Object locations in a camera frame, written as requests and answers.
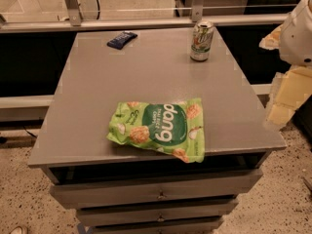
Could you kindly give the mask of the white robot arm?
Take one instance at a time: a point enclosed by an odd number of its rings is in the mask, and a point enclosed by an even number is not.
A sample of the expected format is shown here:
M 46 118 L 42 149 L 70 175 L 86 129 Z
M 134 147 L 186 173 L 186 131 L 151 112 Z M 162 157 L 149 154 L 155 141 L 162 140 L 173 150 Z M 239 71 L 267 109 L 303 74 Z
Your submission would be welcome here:
M 312 0 L 300 0 L 286 20 L 261 39 L 259 47 L 278 50 L 291 65 L 272 81 L 263 125 L 280 131 L 312 96 Z

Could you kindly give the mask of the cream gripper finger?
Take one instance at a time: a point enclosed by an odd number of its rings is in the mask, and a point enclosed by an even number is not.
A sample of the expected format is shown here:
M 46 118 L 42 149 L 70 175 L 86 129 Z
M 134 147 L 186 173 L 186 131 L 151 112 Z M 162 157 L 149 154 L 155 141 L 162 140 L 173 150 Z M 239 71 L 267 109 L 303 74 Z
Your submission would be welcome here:
M 311 96 L 311 67 L 292 65 L 285 74 L 277 72 L 266 105 L 264 127 L 281 130 Z
M 265 50 L 277 50 L 280 46 L 280 34 L 282 26 L 277 26 L 273 31 L 261 39 L 259 47 Z

